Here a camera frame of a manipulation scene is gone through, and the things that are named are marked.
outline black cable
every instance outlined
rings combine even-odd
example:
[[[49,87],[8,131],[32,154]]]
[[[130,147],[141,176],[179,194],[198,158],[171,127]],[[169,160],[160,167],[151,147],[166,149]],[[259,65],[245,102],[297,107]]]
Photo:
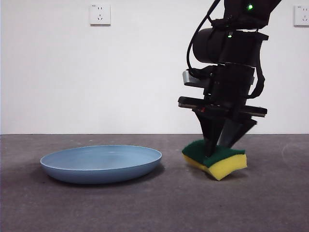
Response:
[[[194,32],[193,36],[192,36],[192,39],[189,43],[189,47],[188,47],[188,50],[187,50],[187,64],[188,64],[188,68],[189,69],[192,69],[191,67],[191,64],[190,64],[190,50],[191,50],[191,47],[192,47],[192,44],[193,44],[193,41],[195,39],[195,37],[197,36],[199,30],[201,29],[202,25],[205,23],[205,21],[207,20],[207,18],[210,19],[210,15],[211,13],[213,12],[213,10],[216,8],[216,6],[219,4],[220,0],[215,0],[211,7],[209,8],[209,10],[207,11],[207,14],[206,16],[203,18],[203,20],[201,21],[201,23],[199,24],[199,26],[197,27],[196,31]]]
[[[210,23],[212,23],[212,19],[210,16],[208,16],[208,21],[210,21]]]

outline plate rim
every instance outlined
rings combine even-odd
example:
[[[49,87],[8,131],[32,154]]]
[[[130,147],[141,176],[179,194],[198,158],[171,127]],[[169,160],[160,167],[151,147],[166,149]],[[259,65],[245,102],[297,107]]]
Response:
[[[157,152],[159,154],[159,158],[151,161],[151,162],[148,162],[148,163],[143,163],[143,164],[140,164],[140,165],[135,165],[135,166],[130,166],[130,167],[123,167],[123,168],[109,168],[109,169],[84,169],[84,170],[81,170],[81,169],[68,169],[68,168],[58,168],[58,167],[53,167],[53,166],[49,166],[49,165],[46,165],[42,162],[42,160],[47,157],[47,156],[50,156],[50,155],[53,155],[55,153],[58,153],[58,152],[62,152],[62,151],[68,151],[68,150],[74,150],[74,149],[80,149],[80,148],[87,148],[87,147],[95,147],[95,146],[132,146],[132,147],[139,147],[139,148],[147,148],[147,149],[150,149],[150,150],[153,150],[155,152]],[[147,165],[147,164],[151,164],[151,163],[154,163],[154,162],[157,162],[159,160],[161,160],[162,158],[162,153],[156,149],[153,149],[153,148],[150,148],[150,147],[146,147],[146,146],[136,146],[136,145],[116,145],[116,144],[113,144],[113,145],[93,145],[93,146],[81,146],[81,147],[73,147],[73,148],[69,148],[69,149],[64,149],[64,150],[61,150],[61,151],[55,151],[55,152],[52,152],[50,154],[47,154],[45,156],[43,156],[42,158],[40,158],[40,164],[44,167],[47,167],[47,168],[51,168],[51,169],[56,169],[56,170],[63,170],[63,171],[77,171],[77,172],[89,172],[89,171],[110,171],[110,170],[120,170],[120,169],[127,169],[127,168],[135,168],[135,167],[139,167],[139,166],[144,166],[144,165]]]

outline robotic arm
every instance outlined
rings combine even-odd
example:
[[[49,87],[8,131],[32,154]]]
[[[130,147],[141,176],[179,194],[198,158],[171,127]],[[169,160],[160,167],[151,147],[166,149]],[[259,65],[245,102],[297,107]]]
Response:
[[[204,98],[180,97],[178,103],[180,107],[191,108],[199,119],[206,157],[214,153],[217,145],[232,147],[256,125],[252,116],[267,114],[267,109],[248,106],[246,101],[263,91],[260,49],[268,36],[258,30],[268,25],[270,13],[280,1],[225,0],[224,17],[212,20],[210,14],[220,2],[215,0],[191,39],[183,82],[186,86],[203,88]],[[207,19],[212,28],[200,30]],[[192,46],[197,60],[214,65],[192,68],[189,60]],[[249,95],[255,69],[258,81]]]

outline green scouring pad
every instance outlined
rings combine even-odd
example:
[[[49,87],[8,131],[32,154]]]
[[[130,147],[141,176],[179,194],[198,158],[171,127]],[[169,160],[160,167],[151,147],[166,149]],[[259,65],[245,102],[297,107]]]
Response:
[[[205,156],[204,140],[197,140],[183,149],[184,159],[191,165],[221,180],[231,172],[247,167],[245,150],[217,146],[210,157]]]

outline green led light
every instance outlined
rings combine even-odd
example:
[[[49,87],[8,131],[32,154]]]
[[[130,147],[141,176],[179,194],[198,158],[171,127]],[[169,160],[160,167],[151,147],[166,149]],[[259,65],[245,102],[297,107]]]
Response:
[[[252,10],[252,9],[253,9],[253,5],[252,5],[252,4],[249,4],[249,5],[247,6],[247,10],[250,11],[250,10]]]

